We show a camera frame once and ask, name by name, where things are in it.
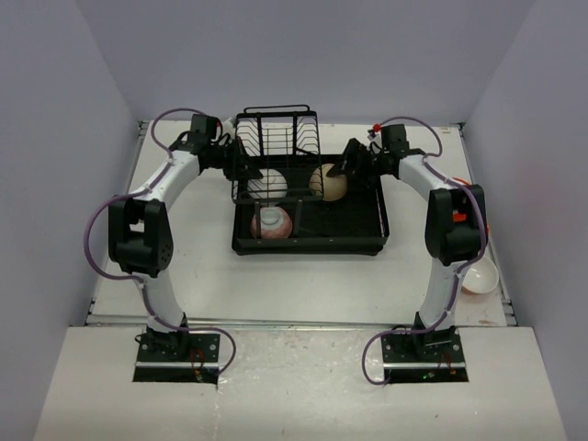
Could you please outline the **beige round bowl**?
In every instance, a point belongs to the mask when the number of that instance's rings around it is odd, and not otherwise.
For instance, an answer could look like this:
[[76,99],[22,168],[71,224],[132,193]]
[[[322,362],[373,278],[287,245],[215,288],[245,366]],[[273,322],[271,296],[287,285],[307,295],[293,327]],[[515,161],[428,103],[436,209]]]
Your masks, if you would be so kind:
[[322,196],[326,202],[334,202],[345,196],[348,189],[345,175],[329,177],[327,174],[334,164],[322,164],[311,174],[309,189],[315,195]]

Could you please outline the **red patterned bowl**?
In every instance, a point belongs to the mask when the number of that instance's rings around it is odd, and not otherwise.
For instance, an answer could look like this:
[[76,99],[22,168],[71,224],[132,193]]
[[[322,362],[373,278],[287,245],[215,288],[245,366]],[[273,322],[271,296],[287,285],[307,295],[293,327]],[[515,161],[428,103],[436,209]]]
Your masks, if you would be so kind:
[[287,239],[292,230],[292,220],[281,207],[261,208],[259,217],[254,215],[250,223],[250,232],[255,239]]

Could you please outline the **orange white bowl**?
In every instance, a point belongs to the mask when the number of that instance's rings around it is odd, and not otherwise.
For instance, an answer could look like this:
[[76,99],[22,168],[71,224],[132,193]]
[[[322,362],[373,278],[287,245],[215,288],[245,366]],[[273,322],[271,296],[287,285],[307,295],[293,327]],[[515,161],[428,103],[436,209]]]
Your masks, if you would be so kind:
[[475,295],[488,294],[498,287],[499,281],[495,263],[491,258],[484,256],[469,268],[462,283],[462,290]]

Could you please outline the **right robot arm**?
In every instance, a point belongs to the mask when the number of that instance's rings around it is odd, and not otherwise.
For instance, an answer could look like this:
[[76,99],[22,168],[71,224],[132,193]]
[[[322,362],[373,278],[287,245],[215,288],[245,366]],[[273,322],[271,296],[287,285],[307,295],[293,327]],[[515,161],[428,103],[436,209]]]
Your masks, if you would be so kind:
[[350,139],[328,175],[375,178],[392,175],[412,188],[427,204],[424,242],[432,258],[424,302],[414,323],[396,334],[411,334],[410,349],[419,360],[429,361],[443,348],[437,332],[455,325],[458,292],[469,268],[483,257],[488,243],[484,190],[465,185],[435,169],[430,159],[441,156],[443,143],[435,130],[426,126],[437,142],[436,153],[413,148],[406,128],[396,122],[375,125],[368,142]]

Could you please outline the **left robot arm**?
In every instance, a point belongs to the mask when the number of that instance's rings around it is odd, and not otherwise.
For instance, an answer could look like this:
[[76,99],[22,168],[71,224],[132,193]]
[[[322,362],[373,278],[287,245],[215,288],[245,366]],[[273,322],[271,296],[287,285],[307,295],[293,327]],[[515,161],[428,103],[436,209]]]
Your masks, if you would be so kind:
[[196,113],[190,128],[164,148],[166,158],[134,196],[108,204],[108,256],[141,293],[148,312],[146,333],[168,359],[189,354],[187,318],[179,306],[168,272],[174,240],[168,217],[186,187],[207,169],[229,180],[262,176],[236,135],[236,118]]

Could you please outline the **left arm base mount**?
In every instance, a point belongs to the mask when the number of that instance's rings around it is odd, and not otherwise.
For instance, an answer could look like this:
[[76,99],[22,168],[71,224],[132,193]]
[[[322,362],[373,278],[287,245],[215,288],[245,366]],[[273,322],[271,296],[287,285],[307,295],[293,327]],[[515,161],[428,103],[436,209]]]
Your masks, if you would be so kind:
[[221,337],[215,333],[152,333],[135,337],[139,344],[134,382],[217,385]]

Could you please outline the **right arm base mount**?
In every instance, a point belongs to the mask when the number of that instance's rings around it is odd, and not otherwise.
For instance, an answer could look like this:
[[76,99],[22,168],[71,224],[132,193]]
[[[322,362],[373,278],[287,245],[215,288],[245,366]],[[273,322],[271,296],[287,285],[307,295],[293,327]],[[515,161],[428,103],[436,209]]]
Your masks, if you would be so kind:
[[389,334],[380,341],[386,384],[469,381],[455,326],[429,334]]

